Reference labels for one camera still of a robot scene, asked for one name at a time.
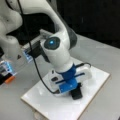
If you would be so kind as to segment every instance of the gray floor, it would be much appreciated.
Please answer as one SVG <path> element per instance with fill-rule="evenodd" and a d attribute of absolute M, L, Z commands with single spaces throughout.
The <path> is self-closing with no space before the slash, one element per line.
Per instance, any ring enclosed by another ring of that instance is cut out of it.
<path fill-rule="evenodd" d="M 111 73 L 111 77 L 88 106 L 80 120 L 118 120 L 120 116 L 120 50 L 78 36 L 71 56 Z M 37 59 L 44 76 L 51 65 L 42 57 Z M 39 81 L 33 63 L 18 73 L 10 85 L 0 88 L 0 120 L 34 120 L 33 110 L 20 97 Z"/>

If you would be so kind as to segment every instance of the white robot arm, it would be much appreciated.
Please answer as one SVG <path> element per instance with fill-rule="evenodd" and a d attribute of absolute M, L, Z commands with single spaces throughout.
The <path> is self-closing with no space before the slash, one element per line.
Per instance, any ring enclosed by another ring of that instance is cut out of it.
<path fill-rule="evenodd" d="M 79 89 L 80 85 L 76 77 L 89 74 L 89 65 L 82 64 L 75 66 L 71 60 L 69 49 L 77 43 L 77 36 L 60 17 L 58 12 L 54 10 L 48 0 L 7 0 L 9 5 L 19 13 L 22 7 L 24 14 L 45 13 L 57 26 L 58 31 L 41 43 L 43 51 L 48 57 L 55 71 L 63 77 L 59 81 L 60 93 Z"/>

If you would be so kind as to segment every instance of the blue block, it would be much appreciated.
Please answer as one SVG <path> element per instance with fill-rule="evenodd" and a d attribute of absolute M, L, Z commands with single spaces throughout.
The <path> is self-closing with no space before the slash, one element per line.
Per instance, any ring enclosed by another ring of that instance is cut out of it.
<path fill-rule="evenodd" d="M 61 93 L 64 93 L 77 88 L 77 86 L 78 86 L 77 80 L 75 78 L 72 78 L 67 80 L 66 83 L 60 85 L 59 89 Z"/>

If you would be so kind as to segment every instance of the cable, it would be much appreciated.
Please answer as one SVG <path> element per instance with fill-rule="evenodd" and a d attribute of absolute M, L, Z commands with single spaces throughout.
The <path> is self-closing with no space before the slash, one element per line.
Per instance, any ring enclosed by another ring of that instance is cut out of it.
<path fill-rule="evenodd" d="M 32 44 L 31 44 L 31 42 L 30 42 L 30 35 L 29 35 L 28 30 L 27 30 L 26 21 L 25 21 L 25 19 L 24 19 L 24 13 L 23 13 L 23 9 L 22 9 L 20 0 L 18 0 L 18 5 L 19 5 L 19 7 L 20 7 L 21 15 L 22 15 L 22 17 L 23 17 L 24 28 L 25 28 L 25 31 L 26 31 L 26 33 L 27 33 L 28 43 L 29 43 L 29 45 L 30 45 L 31 54 L 32 54 L 32 56 L 33 56 Z M 46 89 L 47 89 L 50 93 L 52 93 L 52 94 L 57 94 L 57 93 L 59 93 L 59 90 L 53 92 L 53 91 L 51 91 L 51 90 L 48 88 L 48 86 L 44 83 L 44 81 L 43 81 L 43 79 L 42 79 L 42 77 L 41 77 L 41 75 L 40 75 L 40 72 L 39 72 L 39 69 L 38 69 L 38 66 L 37 66 L 37 63 L 36 63 L 36 59 L 35 59 L 34 57 L 33 57 L 33 61 L 34 61 L 34 64 L 35 64 L 35 67 L 36 67 L 38 76 L 39 76 L 40 80 L 42 81 L 43 85 L 46 87 Z"/>

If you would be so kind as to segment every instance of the white board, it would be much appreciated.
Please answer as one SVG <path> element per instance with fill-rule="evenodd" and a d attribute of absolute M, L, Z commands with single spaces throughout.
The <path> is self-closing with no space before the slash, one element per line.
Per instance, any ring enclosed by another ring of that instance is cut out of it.
<path fill-rule="evenodd" d="M 79 60 L 72 59 L 75 64 L 81 63 Z M 93 66 L 91 71 L 93 78 L 84 81 L 82 99 L 73 100 L 70 95 L 56 97 L 49 93 L 41 81 L 21 98 L 49 120 L 77 120 L 110 76 L 109 73 Z M 48 78 L 46 75 L 43 80 L 47 83 Z"/>

